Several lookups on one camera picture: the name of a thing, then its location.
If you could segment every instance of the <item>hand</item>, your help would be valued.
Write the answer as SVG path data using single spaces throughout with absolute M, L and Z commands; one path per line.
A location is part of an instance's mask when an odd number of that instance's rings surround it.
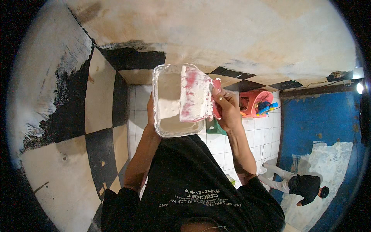
M 221 128 L 228 133 L 242 127 L 240 107 L 235 95 L 224 89 L 219 92 L 217 88 L 211 93 L 214 101 L 221 106 L 221 120 L 218 120 Z
M 155 125 L 155 118 L 153 113 L 153 95 L 151 92 L 150 99 L 147 103 L 147 114 L 148 114 L 148 124 L 149 125 Z

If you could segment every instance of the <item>plastic scraper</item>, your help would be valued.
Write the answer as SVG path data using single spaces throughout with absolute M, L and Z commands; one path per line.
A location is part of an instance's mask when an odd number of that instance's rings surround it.
M 219 78 L 213 80 L 196 67 L 182 67 L 180 122 L 198 122 L 213 117 L 221 119 L 220 106 L 211 95 L 212 88 L 221 90 Z

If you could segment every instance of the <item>light bulb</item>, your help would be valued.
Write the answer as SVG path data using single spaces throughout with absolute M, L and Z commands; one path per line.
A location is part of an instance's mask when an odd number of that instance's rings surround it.
M 362 91 L 364 90 L 363 85 L 361 83 L 357 84 L 357 91 L 359 94 L 362 94 Z

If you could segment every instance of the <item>clear plastic tub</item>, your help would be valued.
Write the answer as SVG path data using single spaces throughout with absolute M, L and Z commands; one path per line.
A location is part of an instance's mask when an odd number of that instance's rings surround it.
M 158 94 L 159 85 L 158 85 L 158 77 L 161 74 L 179 74 L 179 83 L 180 83 L 180 73 L 182 70 L 182 66 L 189 66 L 189 67 L 196 67 L 192 64 L 183 63 L 183 64 L 174 64 L 174 65 L 158 65 L 156 68 L 153 69 L 152 73 L 152 84 L 153 84 L 153 112 L 155 118 L 155 130 L 156 133 L 163 137 L 163 138 L 172 138 L 172 137 L 180 137 L 186 135 L 197 134 L 205 127 L 205 120 L 199 122 L 179 122 L 182 125 L 182 128 L 171 127 L 170 123 L 168 123 L 169 119 L 164 118 L 163 124 L 161 124 L 161 113 L 160 113 L 160 98 L 163 93 Z M 166 88 L 166 91 L 177 91 L 175 88 Z

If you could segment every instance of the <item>white pants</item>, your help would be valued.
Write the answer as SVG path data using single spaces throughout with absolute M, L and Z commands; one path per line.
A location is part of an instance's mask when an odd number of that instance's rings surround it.
M 289 180 L 291 179 L 291 177 L 296 176 L 296 174 L 291 173 L 289 171 L 282 170 L 279 167 L 276 167 L 270 164 L 264 164 L 264 167 L 266 169 L 270 169 L 273 172 L 277 173 L 277 175 L 279 175 L 283 179 L 283 181 L 281 182 L 272 181 L 272 180 L 268 180 L 267 178 L 261 175 L 258 175 L 259 180 L 274 189 L 280 190 L 284 193 L 289 193 L 289 190 L 290 190 L 288 186 Z

